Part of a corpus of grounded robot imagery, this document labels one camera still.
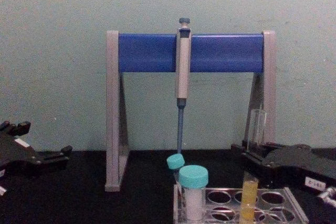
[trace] label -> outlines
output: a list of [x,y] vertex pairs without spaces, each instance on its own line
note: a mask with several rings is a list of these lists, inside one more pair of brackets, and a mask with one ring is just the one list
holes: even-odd
[[15,140],[15,142],[18,143],[18,144],[20,144],[20,145],[22,145],[24,148],[30,147],[30,145],[27,144],[27,143],[26,143],[25,141],[23,141],[22,139],[17,138],[17,139]]
[[306,180],[305,180],[304,184],[308,187],[314,188],[314,189],[319,190],[319,191],[324,191],[325,188],[326,188],[325,187],[326,185],[325,185],[324,182],[318,181],[318,180],[310,178],[310,177],[306,177]]

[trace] painted wall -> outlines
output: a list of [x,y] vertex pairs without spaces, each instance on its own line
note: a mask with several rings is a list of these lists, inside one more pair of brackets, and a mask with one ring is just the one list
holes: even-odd
[[[38,150],[105,148],[106,30],[275,30],[277,141],[336,146],[336,0],[0,0],[0,120],[32,122]],[[184,148],[244,135],[250,73],[191,75]],[[174,74],[125,75],[132,149],[176,147]]]

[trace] tube cap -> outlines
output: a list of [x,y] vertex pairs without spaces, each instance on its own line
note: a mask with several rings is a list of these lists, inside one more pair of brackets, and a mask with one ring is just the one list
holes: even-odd
[[180,169],[179,182],[183,187],[196,189],[208,184],[208,170],[199,165],[187,165]]
[[182,166],[184,166],[184,158],[182,154],[176,153],[167,158],[167,164],[168,164],[169,169],[171,170],[179,169]]

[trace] test tube rack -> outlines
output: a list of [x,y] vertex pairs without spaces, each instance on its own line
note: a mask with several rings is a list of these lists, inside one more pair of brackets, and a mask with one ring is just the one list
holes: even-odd
[[[201,223],[239,223],[242,189],[205,188],[205,219]],[[309,220],[288,187],[258,189],[254,223],[308,224]],[[174,224],[187,224],[185,203],[174,185]]]

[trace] pipette stand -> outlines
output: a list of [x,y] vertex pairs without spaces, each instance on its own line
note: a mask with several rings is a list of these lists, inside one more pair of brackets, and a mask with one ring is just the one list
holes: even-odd
[[[267,112],[264,142],[275,139],[276,39],[262,34],[192,35],[191,72],[253,72],[251,109]],[[120,34],[107,31],[106,191],[120,191],[129,154],[123,72],[175,72],[176,34]]]

